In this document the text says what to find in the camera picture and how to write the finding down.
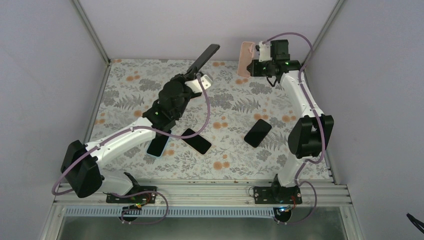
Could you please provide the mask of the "pink silicone phone case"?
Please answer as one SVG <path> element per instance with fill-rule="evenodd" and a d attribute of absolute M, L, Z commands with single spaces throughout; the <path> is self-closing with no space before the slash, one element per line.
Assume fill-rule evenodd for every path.
<path fill-rule="evenodd" d="M 255 43 L 251 41 L 244 41 L 240 47 L 240 54 L 238 60 L 237 74 L 243 78 L 251 76 L 247 67 L 251 64 L 255 55 Z"/>

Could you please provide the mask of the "bare black smartphone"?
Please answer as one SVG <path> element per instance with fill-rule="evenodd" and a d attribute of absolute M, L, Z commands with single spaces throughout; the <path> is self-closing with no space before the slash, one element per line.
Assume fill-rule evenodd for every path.
<path fill-rule="evenodd" d="M 189 76 L 195 76 L 219 49 L 219 44 L 210 44 L 188 68 L 186 74 Z"/>

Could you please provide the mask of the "black phone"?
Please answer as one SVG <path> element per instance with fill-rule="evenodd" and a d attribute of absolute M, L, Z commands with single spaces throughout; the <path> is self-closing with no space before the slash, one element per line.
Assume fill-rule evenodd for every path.
<path fill-rule="evenodd" d="M 244 136 L 243 140 L 253 148 L 257 148 L 271 129 L 272 126 L 268 122 L 259 119 Z"/>

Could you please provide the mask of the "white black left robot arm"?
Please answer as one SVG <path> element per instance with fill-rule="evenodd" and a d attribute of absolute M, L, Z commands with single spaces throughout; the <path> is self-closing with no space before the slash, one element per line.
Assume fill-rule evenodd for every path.
<path fill-rule="evenodd" d="M 79 198 L 96 192 L 112 193 L 131 203 L 139 197 L 139 188 L 129 173 L 102 169 L 112 160 L 156 137 L 169 136 L 169 131 L 182 117 L 189 101 L 205 95 L 213 84 L 207 74 L 178 74 L 167 82 L 152 107 L 128 126 L 99 140 L 69 144 L 61 166 L 61 178 Z"/>

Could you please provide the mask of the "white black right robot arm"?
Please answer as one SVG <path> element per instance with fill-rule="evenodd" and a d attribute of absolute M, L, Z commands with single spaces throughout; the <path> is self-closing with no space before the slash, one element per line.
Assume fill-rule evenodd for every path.
<path fill-rule="evenodd" d="M 305 83 L 304 66 L 297 60 L 255 59 L 246 68 L 253 77 L 275 77 L 286 91 L 297 116 L 287 144 L 290 154 L 282 170 L 276 174 L 271 184 L 271 198 L 278 204 L 289 197 L 297 196 L 295 189 L 306 164 L 317 165 L 324 160 L 334 126 L 334 119 L 318 107 Z"/>

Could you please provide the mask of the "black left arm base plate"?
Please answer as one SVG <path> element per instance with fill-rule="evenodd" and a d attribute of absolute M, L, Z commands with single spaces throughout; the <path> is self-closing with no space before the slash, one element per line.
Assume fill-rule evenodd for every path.
<path fill-rule="evenodd" d="M 137 205 L 145 205 L 145 204 L 154 204 L 156 200 L 156 193 L 153 191 L 157 190 L 156 186 L 145 186 L 140 185 L 138 181 L 128 172 L 123 173 L 126 178 L 131 182 L 131 189 L 125 194 L 125 196 L 134 195 L 139 192 L 146 192 L 144 194 L 138 194 L 131 197 L 118 197 L 113 195 L 112 193 L 107 193 L 106 202 L 108 204 L 137 204 Z"/>

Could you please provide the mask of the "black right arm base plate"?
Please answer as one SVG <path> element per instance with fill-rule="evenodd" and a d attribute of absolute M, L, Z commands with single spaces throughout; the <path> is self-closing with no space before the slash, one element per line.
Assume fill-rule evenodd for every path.
<path fill-rule="evenodd" d="M 255 204 L 302 204 L 302 194 L 299 186 L 282 186 L 276 174 L 271 182 L 271 186 L 254 186 L 253 198 Z"/>

